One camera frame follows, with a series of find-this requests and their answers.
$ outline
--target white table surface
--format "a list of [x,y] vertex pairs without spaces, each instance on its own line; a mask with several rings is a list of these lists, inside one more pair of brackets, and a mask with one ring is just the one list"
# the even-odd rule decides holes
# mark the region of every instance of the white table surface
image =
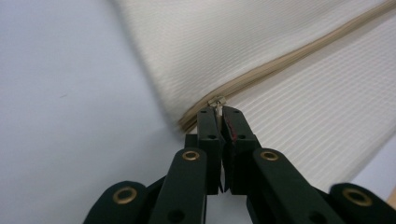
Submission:
[[[0,1],[0,223],[81,223],[111,185],[166,174],[172,130],[110,1]],[[395,148],[354,182],[388,197]],[[207,223],[250,223],[245,197],[210,196]]]

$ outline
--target white fabric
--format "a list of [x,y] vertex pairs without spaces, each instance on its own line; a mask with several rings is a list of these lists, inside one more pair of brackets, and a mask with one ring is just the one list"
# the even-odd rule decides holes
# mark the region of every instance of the white fabric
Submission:
[[396,130],[395,36],[393,10],[228,103],[244,111],[264,147],[328,190]]
[[117,0],[172,121],[218,86],[383,0]]

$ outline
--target zipper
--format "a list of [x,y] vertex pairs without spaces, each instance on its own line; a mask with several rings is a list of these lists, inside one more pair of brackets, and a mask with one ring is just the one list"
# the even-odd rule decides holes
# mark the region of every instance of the zipper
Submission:
[[388,0],[383,4],[359,15],[358,17],[352,19],[351,21],[319,38],[318,40],[315,40],[314,42],[311,42],[284,56],[274,59],[269,63],[265,63],[262,66],[254,68],[240,77],[228,81],[224,85],[210,92],[195,105],[193,105],[189,110],[187,110],[183,117],[178,121],[178,125],[180,126],[181,130],[188,133],[196,125],[196,113],[198,113],[198,111],[203,107],[213,105],[214,103],[217,105],[218,102],[222,104],[222,99],[224,100],[225,104],[225,98],[230,99],[240,91],[244,91],[247,88],[263,82],[265,79],[274,76],[289,66],[299,62],[304,57],[326,47],[335,40],[362,27],[365,23],[372,21],[373,19],[383,15],[388,11],[391,11],[395,7],[396,1]]

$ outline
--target zipper slider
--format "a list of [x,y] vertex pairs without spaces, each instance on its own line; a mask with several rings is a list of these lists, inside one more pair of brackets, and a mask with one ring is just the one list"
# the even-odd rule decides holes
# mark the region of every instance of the zipper slider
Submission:
[[224,96],[216,96],[207,103],[209,106],[216,108],[216,120],[218,122],[219,132],[221,132],[222,107],[227,104],[227,101]]

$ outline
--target metal rivet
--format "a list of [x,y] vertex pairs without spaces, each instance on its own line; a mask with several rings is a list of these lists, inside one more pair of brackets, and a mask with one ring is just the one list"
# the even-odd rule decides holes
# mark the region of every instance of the metal rivet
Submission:
[[[120,196],[122,193],[127,193],[128,196],[126,196],[126,197]],[[114,203],[117,203],[117,204],[126,204],[126,203],[130,203],[131,201],[133,201],[136,198],[136,196],[137,196],[136,189],[134,189],[132,187],[124,187],[122,189],[117,190],[113,194],[113,201],[114,201]]]
[[183,153],[183,159],[186,161],[196,161],[199,158],[199,153],[196,151],[187,151]]
[[268,161],[276,161],[277,159],[279,159],[279,157],[274,152],[270,151],[264,151],[260,154],[260,156]]
[[367,194],[361,192],[358,189],[344,189],[343,195],[351,202],[359,205],[359,206],[370,206],[373,204],[372,199],[367,196]]

